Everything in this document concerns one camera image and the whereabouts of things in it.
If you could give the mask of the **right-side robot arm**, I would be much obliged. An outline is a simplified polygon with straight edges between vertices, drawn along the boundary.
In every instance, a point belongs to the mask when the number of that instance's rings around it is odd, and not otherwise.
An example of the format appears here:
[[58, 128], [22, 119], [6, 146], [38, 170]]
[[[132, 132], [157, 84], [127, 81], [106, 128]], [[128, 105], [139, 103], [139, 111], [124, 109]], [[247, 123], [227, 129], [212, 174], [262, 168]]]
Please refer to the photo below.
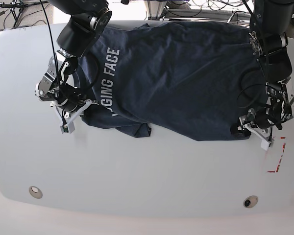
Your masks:
[[76, 72], [78, 59], [102, 35], [112, 11], [105, 0], [51, 0], [50, 4], [70, 15], [70, 20], [57, 38], [59, 50], [53, 51], [48, 69], [36, 85], [35, 95], [41, 101], [51, 102], [62, 133], [72, 133], [74, 120], [95, 103], [86, 97], [94, 83], [82, 89], [69, 85], [67, 80]]

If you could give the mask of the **left-side robot arm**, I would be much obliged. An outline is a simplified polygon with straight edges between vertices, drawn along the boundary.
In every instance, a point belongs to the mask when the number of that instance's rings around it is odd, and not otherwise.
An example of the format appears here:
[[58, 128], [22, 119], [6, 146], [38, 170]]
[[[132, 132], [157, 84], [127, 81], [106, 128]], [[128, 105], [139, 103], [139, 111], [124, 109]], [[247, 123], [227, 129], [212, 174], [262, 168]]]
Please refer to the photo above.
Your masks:
[[264, 75], [267, 103], [250, 97], [243, 88], [240, 92], [250, 102], [248, 113], [239, 117], [231, 127], [232, 135], [242, 139], [255, 134], [261, 139], [261, 148], [268, 150], [273, 145], [273, 127], [282, 129], [282, 124], [294, 118], [294, 91], [291, 81], [292, 65], [287, 52], [286, 30], [294, 14], [294, 0], [255, 0], [250, 14], [249, 40], [253, 54]]

